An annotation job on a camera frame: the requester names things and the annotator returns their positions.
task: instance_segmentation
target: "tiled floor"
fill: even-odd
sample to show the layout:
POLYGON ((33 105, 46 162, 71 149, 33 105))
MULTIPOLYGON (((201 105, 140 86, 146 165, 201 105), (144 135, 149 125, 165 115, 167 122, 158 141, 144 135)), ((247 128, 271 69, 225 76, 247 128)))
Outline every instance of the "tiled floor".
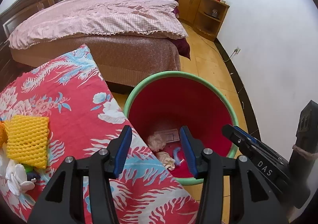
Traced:
MULTIPOLYGON (((231 103, 236 116, 238 118, 239 126, 247 131, 246 122, 243 110, 236 93, 231 76, 221 58, 215 44, 195 33, 191 27, 183 25, 189 37, 187 38, 190 44, 191 61, 187 58, 180 57, 181 70, 197 75, 211 84, 216 86, 231 103)), ((120 95, 113 93, 120 107, 123 109, 127 95, 120 95)), ((185 186, 184 187, 192 197, 200 201, 202 184, 185 186)), ((229 207, 230 207, 230 186, 229 178, 224 177, 224 201, 223 201, 223 216, 222 220, 225 223, 229 222, 229 207)))

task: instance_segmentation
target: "cabinet door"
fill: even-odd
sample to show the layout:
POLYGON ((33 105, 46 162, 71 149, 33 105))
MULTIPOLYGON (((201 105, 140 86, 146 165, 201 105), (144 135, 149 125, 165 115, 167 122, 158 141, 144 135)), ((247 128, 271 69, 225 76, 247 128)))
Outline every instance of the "cabinet door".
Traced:
POLYGON ((190 0, 190 9, 187 16, 187 21, 193 24, 196 18, 201 0, 190 0))
POLYGON ((179 17, 187 20, 188 11, 190 8, 190 0, 179 0, 179 17))

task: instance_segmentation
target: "wooden headboard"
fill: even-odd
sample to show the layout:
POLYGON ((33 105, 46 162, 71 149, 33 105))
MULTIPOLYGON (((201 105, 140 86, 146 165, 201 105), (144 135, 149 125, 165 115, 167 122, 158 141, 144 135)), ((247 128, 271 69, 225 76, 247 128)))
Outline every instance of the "wooden headboard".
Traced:
POLYGON ((17 0, 0 14, 0 92, 22 72, 30 71, 29 66, 13 60, 7 41, 9 35, 36 12, 60 1, 62 0, 17 0))
POLYGON ((62 0, 17 0, 0 14, 0 44, 5 42, 12 31, 36 12, 62 0))

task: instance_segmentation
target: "power cord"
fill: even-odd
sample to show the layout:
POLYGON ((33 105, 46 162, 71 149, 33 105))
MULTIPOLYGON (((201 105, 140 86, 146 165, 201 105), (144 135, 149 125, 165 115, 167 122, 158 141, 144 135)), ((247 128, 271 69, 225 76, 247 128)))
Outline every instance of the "power cord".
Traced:
MULTIPOLYGON (((203 42, 205 42, 209 47, 211 47, 213 50, 215 50, 211 45, 209 45, 206 41, 204 41, 204 39, 200 36, 200 38, 202 39, 202 41, 203 42)), ((220 55, 220 57, 221 57, 221 59, 222 59, 222 61, 224 61, 224 62, 228 62, 228 61, 230 61, 231 60, 231 57, 233 56, 233 54, 234 53, 236 53, 237 52, 237 49, 235 49, 234 50, 234 52, 232 53, 232 55, 229 57, 229 59, 228 60, 223 60, 223 58, 222 58, 222 56, 220 55)))

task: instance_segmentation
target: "metal screw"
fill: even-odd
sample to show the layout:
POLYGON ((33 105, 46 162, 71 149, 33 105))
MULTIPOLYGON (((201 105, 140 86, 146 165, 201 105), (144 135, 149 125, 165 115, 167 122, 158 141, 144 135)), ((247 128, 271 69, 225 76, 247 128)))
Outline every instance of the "metal screw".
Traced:
POLYGON ((239 156, 238 158, 241 162, 246 162, 247 161, 247 157, 242 155, 242 156, 239 156))
POLYGON ((98 151, 98 153, 100 155, 106 155, 108 153, 108 150, 107 149, 101 149, 100 151, 98 151))
POLYGON ((205 149, 203 150, 203 153, 206 154, 206 155, 211 155, 211 154, 213 153, 213 150, 210 149, 210 148, 205 148, 205 149))
POLYGON ((74 158, 72 156, 68 156, 68 157, 66 157, 65 162, 66 163, 71 163, 73 161, 73 159, 74 158))

